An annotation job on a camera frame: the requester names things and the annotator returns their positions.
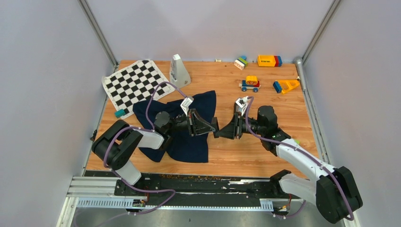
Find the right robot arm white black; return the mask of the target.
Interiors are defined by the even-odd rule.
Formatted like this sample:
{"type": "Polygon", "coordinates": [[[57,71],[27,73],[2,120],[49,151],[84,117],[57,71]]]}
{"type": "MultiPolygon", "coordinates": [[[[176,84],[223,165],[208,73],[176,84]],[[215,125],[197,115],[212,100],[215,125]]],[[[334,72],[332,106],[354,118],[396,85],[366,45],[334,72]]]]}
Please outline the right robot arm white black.
{"type": "Polygon", "coordinates": [[[261,140],[262,146],[273,155],[286,160],[301,171],[306,179],[283,170],[272,178],[270,191],[275,197],[286,193],[313,205],[330,223],[342,219],[353,220],[353,212],[363,206],[352,172],[342,166],[336,168],[304,150],[278,126],[272,106],[258,108],[257,117],[250,118],[246,110],[235,105],[231,122],[214,133],[216,138],[240,139],[244,133],[261,140]]]}

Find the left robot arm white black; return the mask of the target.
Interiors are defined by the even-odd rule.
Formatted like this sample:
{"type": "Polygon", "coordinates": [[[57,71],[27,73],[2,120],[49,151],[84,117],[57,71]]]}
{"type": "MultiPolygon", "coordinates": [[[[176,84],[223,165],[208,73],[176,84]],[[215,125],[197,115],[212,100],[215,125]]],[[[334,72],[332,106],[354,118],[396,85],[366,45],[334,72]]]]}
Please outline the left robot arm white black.
{"type": "Polygon", "coordinates": [[[107,168],[127,182],[126,188],[133,195],[140,195],[145,189],[145,183],[140,179],[141,172],[130,160],[136,148],[190,151],[200,147],[200,143],[195,141],[196,137],[216,134],[219,130],[216,117],[208,122],[196,109],[190,109],[175,118],[168,112],[159,112],[154,127],[148,130],[118,120],[92,145],[93,153],[103,160],[107,168]]]}

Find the navy blue garment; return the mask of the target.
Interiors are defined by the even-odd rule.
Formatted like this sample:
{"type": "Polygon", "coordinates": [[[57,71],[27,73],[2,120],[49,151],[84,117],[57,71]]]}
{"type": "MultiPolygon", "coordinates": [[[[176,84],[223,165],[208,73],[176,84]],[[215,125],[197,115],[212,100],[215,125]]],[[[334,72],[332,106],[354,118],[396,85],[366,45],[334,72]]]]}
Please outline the navy blue garment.
{"type": "MultiPolygon", "coordinates": [[[[190,108],[195,108],[203,119],[211,122],[216,110],[216,92],[211,90],[205,93],[193,95],[192,97],[194,101],[190,105],[190,108]]],[[[183,114],[183,111],[180,107],[182,101],[183,100],[180,99],[167,103],[161,103],[153,100],[148,110],[148,116],[145,114],[148,100],[141,101],[134,104],[133,112],[145,129],[151,129],[152,126],[148,120],[154,122],[156,114],[159,112],[165,111],[169,113],[171,117],[177,117],[183,114]]],[[[172,137],[173,140],[166,149],[156,150],[151,148],[139,148],[139,150],[154,162],[160,162],[165,153],[167,153],[172,159],[180,162],[208,162],[209,148],[207,143],[207,134],[192,137],[188,134],[188,131],[178,131],[173,133],[172,137]]]]}

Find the black square frame box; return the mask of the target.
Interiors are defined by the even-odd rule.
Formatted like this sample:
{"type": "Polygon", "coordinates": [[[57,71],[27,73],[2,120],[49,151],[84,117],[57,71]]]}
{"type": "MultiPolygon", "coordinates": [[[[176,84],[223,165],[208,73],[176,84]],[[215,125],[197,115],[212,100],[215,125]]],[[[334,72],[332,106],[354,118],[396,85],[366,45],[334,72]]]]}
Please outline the black square frame box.
{"type": "Polygon", "coordinates": [[[218,136],[219,125],[218,125],[218,119],[217,119],[217,117],[213,117],[213,118],[212,118],[212,120],[211,120],[211,125],[212,125],[212,127],[214,128],[213,137],[214,137],[215,139],[219,138],[219,136],[218,136]]]}

